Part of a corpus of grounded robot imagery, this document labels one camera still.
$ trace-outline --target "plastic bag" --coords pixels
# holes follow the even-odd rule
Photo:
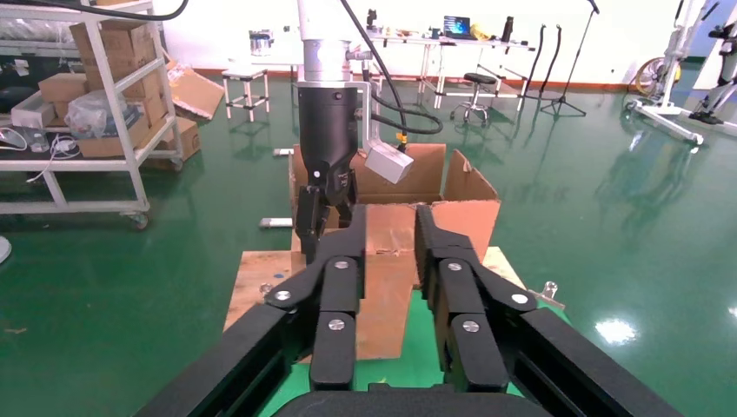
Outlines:
[[[0,39],[73,43],[69,22],[34,19],[0,19]]]
[[[123,116],[127,119],[130,113],[127,104],[120,95],[117,101],[120,108],[123,109]],[[103,89],[92,91],[73,100],[69,105],[69,113],[64,118],[64,122],[77,139],[116,136],[117,134],[110,103]]]

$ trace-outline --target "white stand base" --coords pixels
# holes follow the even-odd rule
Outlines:
[[[653,119],[656,123],[663,126],[664,128],[674,132],[676,135],[682,136],[685,139],[695,142],[697,145],[704,143],[704,136],[696,132],[692,132],[678,123],[673,122],[663,116],[679,116],[679,115],[690,115],[691,112],[680,107],[670,105],[646,105],[640,100],[633,100],[627,104],[628,109],[632,109],[644,116]]]
[[[0,236],[0,263],[3,263],[10,256],[10,242]]]

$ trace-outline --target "microphone stand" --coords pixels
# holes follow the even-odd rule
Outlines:
[[[558,98],[554,98],[554,99],[550,100],[550,103],[549,104],[546,104],[545,106],[543,106],[540,109],[540,111],[542,113],[545,113],[547,115],[560,116],[560,117],[585,117],[586,116],[586,112],[585,111],[577,108],[576,106],[574,106],[573,104],[569,103],[566,100],[566,93],[568,93],[568,87],[571,84],[571,78],[574,76],[575,66],[578,63],[578,58],[581,55],[581,48],[583,48],[583,43],[586,40],[586,34],[588,33],[588,26],[591,25],[591,18],[594,17],[594,13],[599,14],[599,8],[596,7],[596,3],[594,3],[592,0],[589,0],[589,2],[592,5],[591,13],[588,15],[588,22],[586,22],[586,29],[583,31],[583,36],[581,37],[581,44],[579,45],[578,50],[576,51],[576,57],[574,59],[574,64],[571,67],[570,74],[568,74],[568,81],[566,81],[566,87],[563,89],[563,94],[562,94],[562,96],[560,96]],[[561,114],[561,108],[564,105],[566,105],[566,106],[570,107],[571,109],[575,110],[576,112],[578,112],[578,114],[575,114],[575,115],[562,115]]]

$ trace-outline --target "green mat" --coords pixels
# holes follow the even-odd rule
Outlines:
[[[540,303],[540,306],[552,309],[568,322],[568,318],[560,309],[543,303]],[[355,390],[365,391],[369,384],[374,382],[385,382],[392,387],[432,387],[442,383],[442,372],[435,348],[433,315],[419,291],[412,294],[409,305],[402,357],[392,360],[358,361],[355,365]],[[297,363],[292,366],[292,373],[259,415],[268,417],[289,400],[308,391],[309,365]],[[517,388],[511,384],[507,392],[520,395]]]

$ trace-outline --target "bottle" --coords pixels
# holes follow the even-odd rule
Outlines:
[[[512,37],[512,26],[515,24],[515,18],[512,16],[507,16],[507,22],[504,23],[504,32],[501,34],[501,41],[502,42],[509,42],[509,39]]]

